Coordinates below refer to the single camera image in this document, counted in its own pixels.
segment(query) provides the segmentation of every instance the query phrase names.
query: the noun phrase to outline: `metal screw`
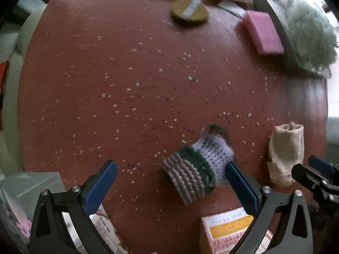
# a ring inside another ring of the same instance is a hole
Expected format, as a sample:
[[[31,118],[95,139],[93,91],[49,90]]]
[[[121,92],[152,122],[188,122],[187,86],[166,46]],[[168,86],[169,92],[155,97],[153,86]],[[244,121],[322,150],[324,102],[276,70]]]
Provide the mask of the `metal screw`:
[[[45,196],[48,194],[48,189],[43,189],[41,192],[40,192],[40,195],[41,196]]]
[[[296,193],[296,195],[297,195],[298,197],[301,197],[301,196],[302,196],[302,192],[301,192],[300,190],[296,190],[295,193]]]
[[[272,192],[272,189],[269,186],[264,186],[262,188],[262,191],[264,191],[265,193],[270,193],[270,192]]]
[[[81,189],[80,185],[74,185],[74,186],[72,187],[72,191],[73,191],[74,193],[79,192],[80,189]]]

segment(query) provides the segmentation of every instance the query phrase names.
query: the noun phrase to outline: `cardboard box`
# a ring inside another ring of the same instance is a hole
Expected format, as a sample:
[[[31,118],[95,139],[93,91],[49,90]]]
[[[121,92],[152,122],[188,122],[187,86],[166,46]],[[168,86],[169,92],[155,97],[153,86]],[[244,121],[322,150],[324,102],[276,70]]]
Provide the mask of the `cardboard box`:
[[[75,230],[72,224],[71,217],[69,216],[68,213],[63,212],[62,214],[75,247],[80,253],[87,254],[77,234],[77,231]],[[131,254],[127,250],[127,247],[123,244],[120,237],[116,234],[116,229],[114,228],[112,222],[109,220],[107,213],[102,205],[100,205],[98,211],[95,214],[90,215],[89,218],[92,221],[95,228],[97,229],[97,231],[99,232],[99,234],[102,236],[102,238],[105,240],[107,245],[114,253]]]
[[[243,236],[253,217],[240,207],[224,213],[201,218],[201,254],[228,254]],[[266,251],[272,233],[267,230],[256,254]]]

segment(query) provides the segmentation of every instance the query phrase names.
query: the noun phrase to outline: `knitted sock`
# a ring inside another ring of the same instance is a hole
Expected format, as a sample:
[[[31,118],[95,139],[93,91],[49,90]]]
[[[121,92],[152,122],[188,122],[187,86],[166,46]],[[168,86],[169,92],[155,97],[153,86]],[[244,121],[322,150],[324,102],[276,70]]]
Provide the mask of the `knitted sock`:
[[[162,161],[162,168],[185,204],[197,201],[226,180],[226,164],[234,157],[227,142],[227,132],[211,124],[209,130],[202,128],[196,143],[184,146]]]

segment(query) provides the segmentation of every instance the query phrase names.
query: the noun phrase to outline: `speckled table surface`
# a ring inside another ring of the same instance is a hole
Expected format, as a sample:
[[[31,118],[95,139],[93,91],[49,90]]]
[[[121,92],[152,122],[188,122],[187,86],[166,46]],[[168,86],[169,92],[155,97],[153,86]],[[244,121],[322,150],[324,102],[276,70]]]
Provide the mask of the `speckled table surface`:
[[[217,7],[202,26],[173,23],[173,1],[50,1],[20,78],[26,171],[58,171],[70,188],[115,160],[104,207],[134,254],[198,253],[200,217],[240,206],[229,187],[184,206],[160,169],[207,123],[229,131],[262,185],[274,126],[305,126],[305,158],[325,147],[323,80],[284,76],[280,58],[258,56],[241,21]]]

